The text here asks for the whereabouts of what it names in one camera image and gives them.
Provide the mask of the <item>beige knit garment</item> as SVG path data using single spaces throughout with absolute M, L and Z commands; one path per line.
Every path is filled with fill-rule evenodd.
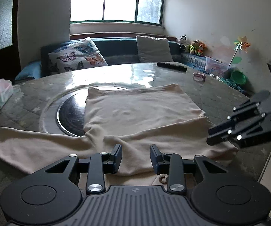
M 70 154 L 80 158 L 109 152 L 120 144 L 123 157 L 117 174 L 106 183 L 157 185 L 150 146 L 177 153 L 184 159 L 204 155 L 229 164 L 237 148 L 228 141 L 206 143 L 209 118 L 177 84 L 162 87 L 105 91 L 89 88 L 84 135 L 71 137 L 2 127 L 0 159 L 27 174 Z

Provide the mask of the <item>green plastic bucket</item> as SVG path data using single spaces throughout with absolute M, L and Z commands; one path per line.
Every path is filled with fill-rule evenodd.
M 243 72 L 239 70 L 234 70 L 231 73 L 230 78 L 237 84 L 237 85 L 244 85 L 246 84 L 246 76 L 243 74 Z

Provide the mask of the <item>colourful paper pinwheel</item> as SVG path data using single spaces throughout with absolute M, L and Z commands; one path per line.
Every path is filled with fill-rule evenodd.
M 247 49 L 251 46 L 251 43 L 248 42 L 247 36 L 239 36 L 237 40 L 234 41 L 234 45 L 236 47 L 234 48 L 234 55 L 232 56 L 229 66 L 234 63 L 234 59 L 236 58 L 238 52 L 247 52 Z

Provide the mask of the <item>clear plastic storage box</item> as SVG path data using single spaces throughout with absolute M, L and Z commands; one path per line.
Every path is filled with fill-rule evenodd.
M 206 56 L 206 65 L 205 65 L 205 71 L 209 74 L 213 74 L 215 76 L 218 76 L 222 78 L 226 71 L 228 71 L 229 65 L 213 59 L 211 57 Z

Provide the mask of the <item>black remote control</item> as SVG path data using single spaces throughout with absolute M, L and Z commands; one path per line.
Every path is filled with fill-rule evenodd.
M 171 70 L 177 70 L 180 72 L 187 72 L 187 67 L 181 63 L 176 62 L 157 62 L 156 63 L 158 67 L 171 69 Z

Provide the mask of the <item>orange green plush toys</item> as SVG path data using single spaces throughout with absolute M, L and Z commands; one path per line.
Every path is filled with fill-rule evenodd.
M 206 50 L 206 44 L 198 39 L 194 40 L 190 44 L 190 54 L 203 56 L 204 51 Z

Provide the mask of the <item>black white plush toy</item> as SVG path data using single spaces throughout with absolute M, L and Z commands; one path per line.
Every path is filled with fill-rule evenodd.
M 189 53 L 190 52 L 190 46 L 187 43 L 187 36 L 186 34 L 183 34 L 180 36 L 179 40 L 178 40 L 178 44 L 179 47 L 181 49 L 182 52 L 186 52 Z

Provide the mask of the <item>butterfly print pillow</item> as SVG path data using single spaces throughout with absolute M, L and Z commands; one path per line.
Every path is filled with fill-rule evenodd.
M 90 37 L 69 43 L 48 54 L 51 73 L 66 73 L 86 68 L 108 66 Z

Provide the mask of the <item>grey cushion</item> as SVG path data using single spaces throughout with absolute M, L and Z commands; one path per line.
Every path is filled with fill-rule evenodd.
M 141 63 L 173 62 L 167 38 L 136 36 L 138 57 Z

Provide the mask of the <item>dark teal sofa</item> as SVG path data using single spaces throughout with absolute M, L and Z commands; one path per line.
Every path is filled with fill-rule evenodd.
M 51 75 L 49 71 L 48 54 L 58 50 L 58 48 L 62 49 L 70 43 L 75 42 L 77 42 L 77 40 L 42 47 L 40 58 L 29 62 L 29 64 L 16 76 L 14 82 L 18 84 Z M 140 62 L 135 38 L 94 38 L 93 42 L 101 52 L 102 56 L 106 59 L 108 65 L 133 64 Z M 181 46 L 174 41 L 169 41 L 169 47 L 170 53 L 175 62 L 185 64 L 188 67 L 198 70 L 206 75 L 208 74 L 208 72 L 205 71 L 205 57 L 183 52 L 181 50 Z

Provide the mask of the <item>window with green frame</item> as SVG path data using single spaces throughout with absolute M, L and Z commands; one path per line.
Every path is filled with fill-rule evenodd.
M 71 0 L 72 24 L 132 22 L 161 25 L 163 0 Z

